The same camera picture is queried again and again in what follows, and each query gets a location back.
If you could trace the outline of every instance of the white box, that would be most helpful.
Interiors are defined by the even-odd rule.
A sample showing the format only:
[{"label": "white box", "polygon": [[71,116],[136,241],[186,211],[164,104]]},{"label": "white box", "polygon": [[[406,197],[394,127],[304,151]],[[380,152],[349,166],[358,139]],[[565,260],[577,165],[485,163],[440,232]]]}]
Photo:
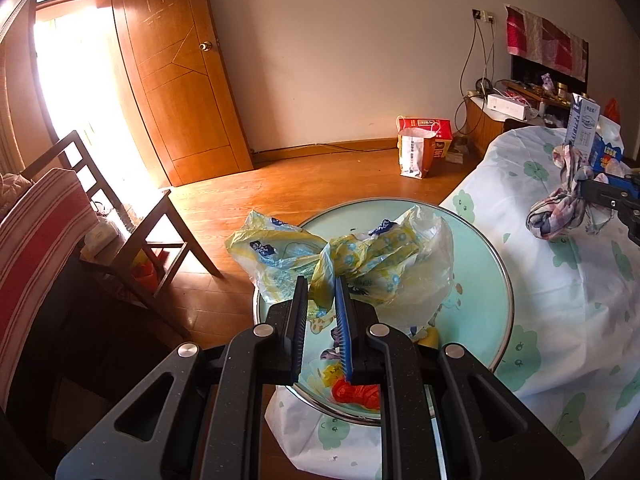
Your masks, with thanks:
[{"label": "white box", "polygon": [[589,163],[593,139],[600,115],[600,105],[586,97],[574,94],[569,121],[566,126],[564,143],[572,143],[582,153],[582,163]]},{"label": "white box", "polygon": [[521,121],[525,120],[527,106],[515,99],[503,97],[500,94],[489,94],[486,97],[486,107]]}]

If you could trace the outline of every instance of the round glass table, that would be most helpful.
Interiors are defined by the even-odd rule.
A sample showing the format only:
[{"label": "round glass table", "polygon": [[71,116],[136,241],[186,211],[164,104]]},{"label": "round glass table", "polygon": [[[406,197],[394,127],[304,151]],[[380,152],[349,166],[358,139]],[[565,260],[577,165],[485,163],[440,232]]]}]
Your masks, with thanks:
[{"label": "round glass table", "polygon": [[[453,234],[455,286],[438,308],[435,319],[440,342],[464,345],[493,372],[511,336],[513,291],[500,256],[475,227],[446,209],[397,198],[372,198],[341,204],[302,222],[300,227],[329,241],[348,233],[371,231],[383,219],[395,220],[416,204],[443,218]],[[256,289],[254,321],[263,322],[267,311],[268,306]],[[307,324],[300,381],[289,389],[329,416],[355,424],[378,426],[379,413],[357,404],[339,404],[333,400],[330,388],[322,387],[318,380],[319,355],[331,346],[330,330],[314,334]]]}]

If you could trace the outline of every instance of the metal screw cap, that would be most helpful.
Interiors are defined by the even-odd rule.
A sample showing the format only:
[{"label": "metal screw cap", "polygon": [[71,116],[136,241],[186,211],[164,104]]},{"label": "metal screw cap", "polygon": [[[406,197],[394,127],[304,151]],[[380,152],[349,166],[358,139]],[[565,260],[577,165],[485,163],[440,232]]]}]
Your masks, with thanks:
[{"label": "metal screw cap", "polygon": [[178,346],[178,355],[180,357],[192,357],[198,353],[198,346],[194,343],[185,343]]},{"label": "metal screw cap", "polygon": [[371,325],[369,333],[375,337],[384,337],[389,334],[389,327],[384,323],[376,323],[375,325]]},{"label": "metal screw cap", "polygon": [[260,323],[260,325],[254,326],[254,334],[258,337],[268,337],[273,334],[273,326],[266,323]]},{"label": "metal screw cap", "polygon": [[460,345],[449,345],[445,348],[444,353],[452,359],[460,359],[465,354],[465,349]]}]

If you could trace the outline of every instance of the chair backrest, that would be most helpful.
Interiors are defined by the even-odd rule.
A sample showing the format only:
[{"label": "chair backrest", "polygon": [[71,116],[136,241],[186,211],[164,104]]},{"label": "chair backrest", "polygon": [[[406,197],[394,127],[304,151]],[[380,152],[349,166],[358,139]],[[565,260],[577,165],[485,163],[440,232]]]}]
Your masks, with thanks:
[{"label": "chair backrest", "polygon": [[80,135],[78,135],[78,132],[76,130],[73,130],[66,137],[63,137],[58,142],[56,142],[43,155],[37,158],[37,160],[32,162],[28,167],[21,171],[20,174],[27,180],[33,180],[38,173],[44,170],[52,160],[59,156],[60,153],[64,152],[65,149],[72,143],[75,144],[78,153],[80,153],[80,161],[71,169],[78,173],[78,171],[86,167],[89,169],[89,172],[95,180],[95,184],[91,186],[86,192],[89,200],[93,200],[94,196],[99,191],[102,191],[116,210],[123,209],[122,202],[113,191],[113,188],[102,176],[102,173],[95,165],[94,160],[91,158],[91,155],[89,155],[86,146],[80,139]]}]

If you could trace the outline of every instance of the yellow plastic bag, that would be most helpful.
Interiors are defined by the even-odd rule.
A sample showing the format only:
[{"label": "yellow plastic bag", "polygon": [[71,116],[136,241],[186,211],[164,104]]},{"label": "yellow plastic bag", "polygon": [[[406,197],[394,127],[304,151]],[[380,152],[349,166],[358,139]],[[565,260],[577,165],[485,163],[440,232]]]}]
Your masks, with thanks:
[{"label": "yellow plastic bag", "polygon": [[427,325],[453,284],[451,230],[418,205],[369,233],[329,243],[252,211],[225,245],[267,304],[290,300],[297,276],[305,276],[310,281],[307,317],[314,333],[335,319],[335,276],[345,276],[351,296],[375,306],[380,321],[405,333]]}]

